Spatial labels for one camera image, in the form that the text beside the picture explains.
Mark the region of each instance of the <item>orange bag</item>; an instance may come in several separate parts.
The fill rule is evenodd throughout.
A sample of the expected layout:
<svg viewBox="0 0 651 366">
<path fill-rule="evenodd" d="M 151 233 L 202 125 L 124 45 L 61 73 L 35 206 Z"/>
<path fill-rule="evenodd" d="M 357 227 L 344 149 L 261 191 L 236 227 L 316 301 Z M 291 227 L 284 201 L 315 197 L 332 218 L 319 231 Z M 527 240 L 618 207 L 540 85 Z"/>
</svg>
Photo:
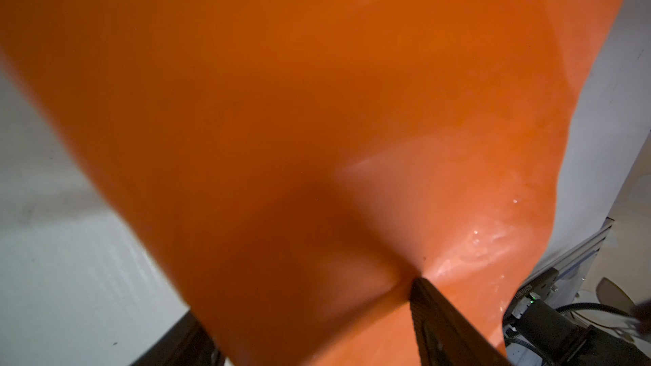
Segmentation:
<svg viewBox="0 0 651 366">
<path fill-rule="evenodd" d="M 493 345 L 622 0 L 1 0 L 0 46 L 238 366 Z"/>
</svg>

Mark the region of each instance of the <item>orange fabric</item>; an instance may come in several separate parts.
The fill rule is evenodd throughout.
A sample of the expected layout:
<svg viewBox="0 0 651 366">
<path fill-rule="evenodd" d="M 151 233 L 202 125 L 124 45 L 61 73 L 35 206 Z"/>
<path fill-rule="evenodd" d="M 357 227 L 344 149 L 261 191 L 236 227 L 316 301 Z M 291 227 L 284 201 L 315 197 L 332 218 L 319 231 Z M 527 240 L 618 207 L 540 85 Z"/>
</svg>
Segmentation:
<svg viewBox="0 0 651 366">
<path fill-rule="evenodd" d="M 6 64 L 235 364 L 495 346 L 621 0 L 1 0 Z"/>
</svg>

